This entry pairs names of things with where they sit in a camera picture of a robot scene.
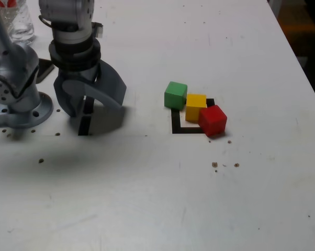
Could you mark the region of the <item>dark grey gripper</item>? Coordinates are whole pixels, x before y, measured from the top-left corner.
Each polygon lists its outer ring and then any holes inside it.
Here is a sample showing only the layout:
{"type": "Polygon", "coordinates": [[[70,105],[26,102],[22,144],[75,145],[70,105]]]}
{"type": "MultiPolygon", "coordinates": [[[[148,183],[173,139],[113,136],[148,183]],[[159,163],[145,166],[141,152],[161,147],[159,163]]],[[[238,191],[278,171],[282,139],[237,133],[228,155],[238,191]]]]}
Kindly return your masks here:
{"type": "Polygon", "coordinates": [[[70,117],[76,117],[78,98],[75,97],[92,97],[110,109],[119,110],[127,87],[116,70],[101,60],[85,70],[62,65],[54,89],[61,108],[70,117]]]}

